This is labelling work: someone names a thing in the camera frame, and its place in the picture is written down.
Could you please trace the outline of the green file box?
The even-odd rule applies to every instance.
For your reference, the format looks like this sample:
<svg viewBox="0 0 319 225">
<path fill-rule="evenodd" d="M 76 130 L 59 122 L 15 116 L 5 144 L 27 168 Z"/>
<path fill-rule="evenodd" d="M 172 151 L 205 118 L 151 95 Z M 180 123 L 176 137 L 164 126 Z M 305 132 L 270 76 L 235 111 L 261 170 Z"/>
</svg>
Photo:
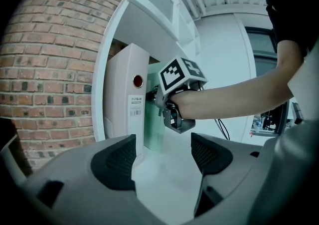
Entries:
<svg viewBox="0 0 319 225">
<path fill-rule="evenodd" d="M 160 84 L 158 72 L 164 67 L 163 62 L 150 64 L 148 66 L 147 88 L 149 93 Z M 144 119 L 144 146 L 154 152 L 161 152 L 164 137 L 164 122 L 162 110 L 151 101 L 145 103 Z"/>
</svg>

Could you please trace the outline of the beige file box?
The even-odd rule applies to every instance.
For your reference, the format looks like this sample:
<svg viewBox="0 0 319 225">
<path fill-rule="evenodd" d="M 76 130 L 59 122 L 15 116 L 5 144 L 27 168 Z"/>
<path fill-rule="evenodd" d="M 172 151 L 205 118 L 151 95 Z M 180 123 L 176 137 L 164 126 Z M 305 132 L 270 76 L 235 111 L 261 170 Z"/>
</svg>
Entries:
<svg viewBox="0 0 319 225">
<path fill-rule="evenodd" d="M 107 62 L 103 119 L 107 138 L 134 134 L 136 161 L 143 159 L 144 118 L 149 53 L 130 44 Z"/>
</svg>

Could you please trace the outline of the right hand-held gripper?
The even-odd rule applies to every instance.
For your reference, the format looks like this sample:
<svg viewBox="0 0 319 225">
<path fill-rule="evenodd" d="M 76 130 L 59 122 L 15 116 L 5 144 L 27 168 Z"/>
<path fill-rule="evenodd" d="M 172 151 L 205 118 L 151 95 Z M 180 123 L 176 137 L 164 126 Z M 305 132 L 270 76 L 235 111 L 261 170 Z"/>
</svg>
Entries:
<svg viewBox="0 0 319 225">
<path fill-rule="evenodd" d="M 198 91 L 208 82 L 199 65 L 176 56 L 159 72 L 159 84 L 150 92 L 150 101 L 161 109 L 164 125 L 182 134 L 195 127 L 195 120 L 182 118 L 179 107 L 170 97 L 185 91 Z"/>
</svg>

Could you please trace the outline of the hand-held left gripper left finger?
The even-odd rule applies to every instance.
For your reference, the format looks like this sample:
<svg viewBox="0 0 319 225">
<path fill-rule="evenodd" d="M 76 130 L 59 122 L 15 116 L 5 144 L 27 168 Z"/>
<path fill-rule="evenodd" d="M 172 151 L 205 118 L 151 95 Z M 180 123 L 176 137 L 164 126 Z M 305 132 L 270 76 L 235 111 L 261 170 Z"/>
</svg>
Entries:
<svg viewBox="0 0 319 225">
<path fill-rule="evenodd" d="M 137 198 L 136 137 L 104 140 L 59 154 L 21 185 L 53 225 L 162 225 Z"/>
</svg>

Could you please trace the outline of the white hutch shelf unit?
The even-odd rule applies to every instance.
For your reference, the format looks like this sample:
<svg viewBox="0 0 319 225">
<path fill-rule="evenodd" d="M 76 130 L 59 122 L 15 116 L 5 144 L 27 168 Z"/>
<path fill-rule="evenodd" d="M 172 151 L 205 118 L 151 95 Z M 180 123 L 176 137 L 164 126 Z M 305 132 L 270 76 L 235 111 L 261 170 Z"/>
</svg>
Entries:
<svg viewBox="0 0 319 225">
<path fill-rule="evenodd" d="M 104 31 L 97 54 L 92 85 L 94 137 L 103 141 L 102 93 L 108 52 L 113 39 L 134 43 L 158 61 L 176 55 L 198 61 L 200 38 L 190 10 L 191 0 L 122 0 Z"/>
</svg>

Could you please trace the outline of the person's right forearm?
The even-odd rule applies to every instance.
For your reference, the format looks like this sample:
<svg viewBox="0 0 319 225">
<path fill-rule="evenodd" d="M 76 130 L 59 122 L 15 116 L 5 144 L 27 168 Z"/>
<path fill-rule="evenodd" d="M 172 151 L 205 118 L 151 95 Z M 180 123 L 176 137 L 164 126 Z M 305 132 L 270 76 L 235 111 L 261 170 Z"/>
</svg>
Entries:
<svg viewBox="0 0 319 225">
<path fill-rule="evenodd" d="M 292 98 L 288 82 L 299 65 L 281 61 L 270 72 L 238 84 L 184 91 L 171 97 L 183 119 L 224 119 L 261 114 Z"/>
</svg>

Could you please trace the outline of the person's black shirt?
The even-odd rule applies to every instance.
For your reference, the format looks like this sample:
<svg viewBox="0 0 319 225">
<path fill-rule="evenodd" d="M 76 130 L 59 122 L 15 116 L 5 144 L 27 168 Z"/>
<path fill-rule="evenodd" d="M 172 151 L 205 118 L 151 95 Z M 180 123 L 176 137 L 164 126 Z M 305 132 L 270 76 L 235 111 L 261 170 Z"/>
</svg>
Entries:
<svg viewBox="0 0 319 225">
<path fill-rule="evenodd" d="M 319 38 L 319 0 L 266 0 L 276 43 L 296 42 L 310 52 Z"/>
</svg>

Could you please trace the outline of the dark framed glass door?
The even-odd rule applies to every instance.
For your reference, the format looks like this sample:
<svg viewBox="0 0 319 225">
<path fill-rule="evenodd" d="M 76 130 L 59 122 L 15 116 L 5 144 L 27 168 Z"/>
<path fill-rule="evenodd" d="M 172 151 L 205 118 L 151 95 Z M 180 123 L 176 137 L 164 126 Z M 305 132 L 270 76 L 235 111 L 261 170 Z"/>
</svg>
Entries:
<svg viewBox="0 0 319 225">
<path fill-rule="evenodd" d="M 246 27 L 252 46 L 256 75 L 261 76 L 277 65 L 277 46 L 272 30 Z M 260 137 L 275 137 L 287 127 L 289 101 L 277 108 L 254 116 L 251 133 Z"/>
</svg>

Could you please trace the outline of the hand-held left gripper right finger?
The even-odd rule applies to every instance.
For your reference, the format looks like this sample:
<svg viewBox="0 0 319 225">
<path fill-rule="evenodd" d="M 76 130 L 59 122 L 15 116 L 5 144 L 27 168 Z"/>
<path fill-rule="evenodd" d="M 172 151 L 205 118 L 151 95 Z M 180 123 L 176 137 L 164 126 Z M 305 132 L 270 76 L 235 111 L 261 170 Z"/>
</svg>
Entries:
<svg viewBox="0 0 319 225">
<path fill-rule="evenodd" d="M 197 133 L 191 133 L 190 145 L 192 157 L 202 174 L 194 208 L 194 216 L 198 217 L 239 186 L 262 147 Z"/>
</svg>

